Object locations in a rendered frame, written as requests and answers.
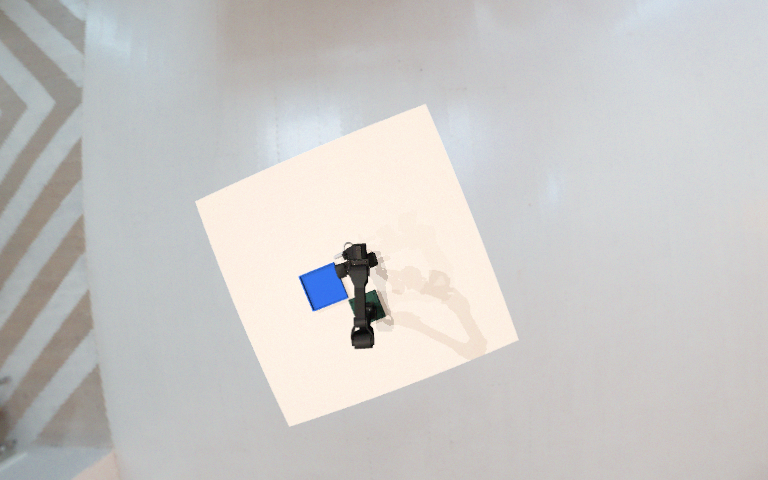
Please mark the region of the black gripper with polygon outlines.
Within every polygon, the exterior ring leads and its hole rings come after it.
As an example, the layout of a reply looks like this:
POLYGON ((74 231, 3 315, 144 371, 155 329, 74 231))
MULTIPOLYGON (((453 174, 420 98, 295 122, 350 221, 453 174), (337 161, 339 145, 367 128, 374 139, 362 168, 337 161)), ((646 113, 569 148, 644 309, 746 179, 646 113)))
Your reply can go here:
MULTIPOLYGON (((374 252, 368 253, 367 254, 367 258, 369 258, 370 268, 378 265, 378 261, 377 261, 377 258, 376 258, 376 255, 375 255, 374 252)), ((342 278, 347 277, 347 275, 348 275, 348 264, 349 264, 349 262, 346 261, 346 262, 343 262, 343 263, 340 263, 340 264, 337 264, 337 265, 334 266, 334 269, 335 269, 335 272, 336 272, 336 275, 337 275, 338 279, 342 279, 342 278)))

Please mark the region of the blue tray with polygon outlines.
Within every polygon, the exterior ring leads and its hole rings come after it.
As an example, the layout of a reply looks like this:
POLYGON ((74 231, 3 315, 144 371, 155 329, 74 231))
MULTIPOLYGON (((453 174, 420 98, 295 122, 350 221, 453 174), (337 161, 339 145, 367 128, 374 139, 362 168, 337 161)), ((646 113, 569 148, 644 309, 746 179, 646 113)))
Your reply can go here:
POLYGON ((341 279, 337 278, 335 263, 298 276, 312 311, 348 299, 341 279))

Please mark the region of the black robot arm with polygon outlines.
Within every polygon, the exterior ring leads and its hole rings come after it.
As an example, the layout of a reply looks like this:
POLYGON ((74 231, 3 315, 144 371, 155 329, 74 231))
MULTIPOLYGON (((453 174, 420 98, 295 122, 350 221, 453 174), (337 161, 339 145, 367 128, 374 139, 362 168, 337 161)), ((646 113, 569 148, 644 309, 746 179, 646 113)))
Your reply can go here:
POLYGON ((374 329, 370 324, 372 319, 377 319, 377 307, 374 306, 373 302, 366 303, 365 287, 368 284, 368 277, 370 277, 366 243, 352 244, 343 251, 342 257, 344 260, 349 260, 348 275, 354 285, 352 346, 355 346, 355 350, 371 349, 375 345, 375 339, 374 329), (355 331, 355 328, 359 329, 355 331))

